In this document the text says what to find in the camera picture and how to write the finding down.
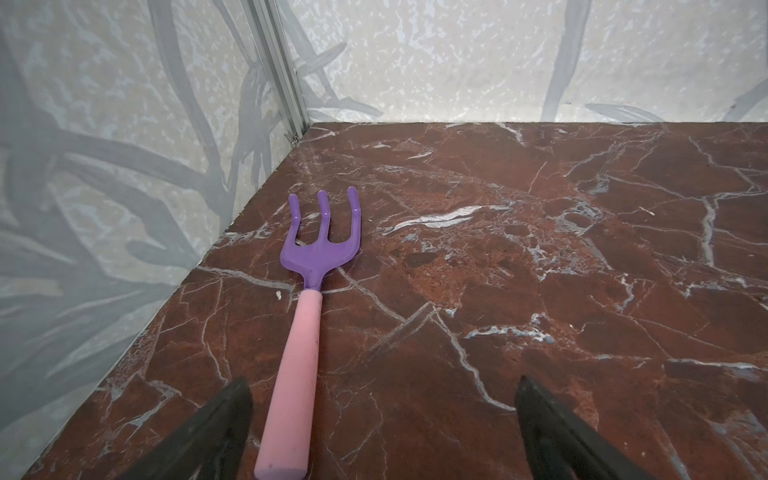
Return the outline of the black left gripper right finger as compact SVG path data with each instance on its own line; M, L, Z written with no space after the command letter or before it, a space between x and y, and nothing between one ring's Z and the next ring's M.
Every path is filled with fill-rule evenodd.
M523 376L515 409L535 479L650 479L534 379Z

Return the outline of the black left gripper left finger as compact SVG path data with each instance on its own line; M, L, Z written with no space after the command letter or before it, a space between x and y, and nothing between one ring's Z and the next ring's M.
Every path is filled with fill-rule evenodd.
M223 388L122 479L234 479L253 416L245 378Z

